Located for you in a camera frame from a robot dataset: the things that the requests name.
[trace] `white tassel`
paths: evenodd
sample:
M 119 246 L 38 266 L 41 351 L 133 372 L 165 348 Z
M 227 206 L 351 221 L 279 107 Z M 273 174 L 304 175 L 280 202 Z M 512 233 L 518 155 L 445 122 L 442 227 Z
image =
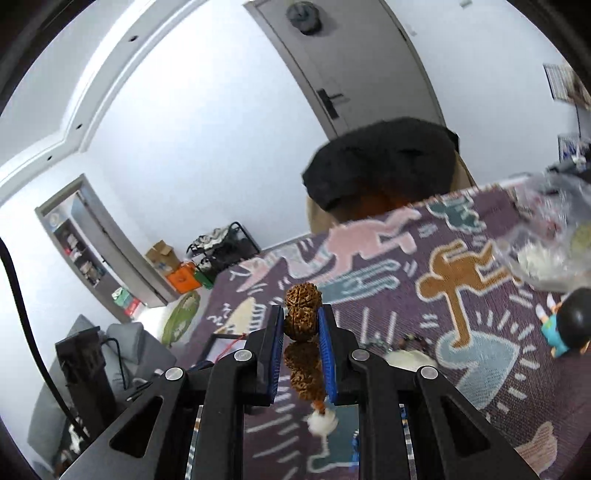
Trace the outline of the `white tassel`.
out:
M 308 430 L 316 437 L 328 437 L 339 424 L 334 410 L 329 410 L 328 408 L 324 412 L 324 415 L 314 410 L 312 415 L 308 416 L 306 422 L 308 423 Z

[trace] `toy figure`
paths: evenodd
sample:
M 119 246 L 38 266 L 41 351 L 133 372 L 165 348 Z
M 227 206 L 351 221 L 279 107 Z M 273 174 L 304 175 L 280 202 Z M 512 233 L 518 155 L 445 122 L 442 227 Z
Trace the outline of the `toy figure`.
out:
M 539 304 L 535 313 L 542 322 L 542 334 L 552 347 L 552 357 L 558 358 L 571 348 L 579 349 L 583 355 L 591 339 L 591 288 L 579 288 L 559 304 L 548 294 L 546 305 L 552 312 L 550 317 Z
M 417 341 L 420 350 L 407 350 L 409 342 Z M 388 352 L 384 360 L 392 367 L 404 368 L 416 372 L 419 368 L 429 365 L 438 368 L 437 362 L 428 355 L 429 344 L 421 335 L 406 334 L 398 342 L 398 349 Z

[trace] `white wall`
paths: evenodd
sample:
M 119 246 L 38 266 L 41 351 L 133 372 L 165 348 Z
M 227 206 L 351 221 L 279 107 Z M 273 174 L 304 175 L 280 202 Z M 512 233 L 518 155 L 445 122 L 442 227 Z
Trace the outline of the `white wall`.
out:
M 149 246 L 87 154 L 73 155 L 52 167 L 0 207 L 0 236 L 14 261 L 47 368 L 56 355 L 55 342 L 68 334 L 78 315 L 103 328 L 117 321 L 66 264 L 34 212 L 82 173 L 130 240 Z M 0 273 L 0 331 L 0 416 L 23 454 L 32 459 L 36 455 L 27 444 L 27 432 L 43 379 L 28 350 L 4 269 Z
M 447 127 L 480 184 L 558 161 L 574 107 L 552 100 L 544 63 L 562 55 L 506 0 L 387 0 L 418 51 Z
M 157 45 L 89 152 L 154 242 L 180 254 L 242 222 L 260 246 L 309 231 L 301 173 L 326 142 L 243 0 L 210 0 Z

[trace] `gray sofa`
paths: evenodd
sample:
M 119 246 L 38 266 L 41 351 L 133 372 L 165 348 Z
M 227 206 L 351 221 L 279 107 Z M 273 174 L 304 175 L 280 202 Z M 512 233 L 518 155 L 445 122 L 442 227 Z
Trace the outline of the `gray sofa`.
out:
M 80 315 L 68 335 L 92 327 L 94 325 Z M 146 332 L 140 323 L 113 324 L 107 329 L 106 335 L 117 338 L 121 346 L 127 388 L 130 387 L 133 378 L 150 380 L 156 369 L 165 371 L 176 363 L 176 358 L 170 350 Z M 117 397 L 117 393 L 123 391 L 117 347 L 114 342 L 108 342 L 102 346 L 102 352 L 106 362 L 107 379 Z M 51 364 L 49 373 L 66 404 L 72 406 L 72 398 L 57 358 Z M 66 416 L 51 395 L 48 386 L 44 384 L 33 410 L 27 442 L 48 465 L 54 465 L 66 436 Z

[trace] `door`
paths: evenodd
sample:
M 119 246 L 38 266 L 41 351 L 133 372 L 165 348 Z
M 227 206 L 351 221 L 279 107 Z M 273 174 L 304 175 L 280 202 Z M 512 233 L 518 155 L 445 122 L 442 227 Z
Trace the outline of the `door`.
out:
M 322 27 L 312 35 L 290 23 L 291 4 L 255 0 L 245 7 L 290 68 L 329 138 L 401 116 L 444 124 L 414 47 L 383 0 L 314 0 Z
M 100 253 L 104 262 L 121 279 L 125 288 L 134 297 L 140 299 L 148 307 L 161 307 L 167 304 L 166 300 L 142 277 L 115 245 L 80 193 L 76 193 L 72 203 L 72 218 L 94 249 Z M 98 286 L 104 283 L 101 279 Z

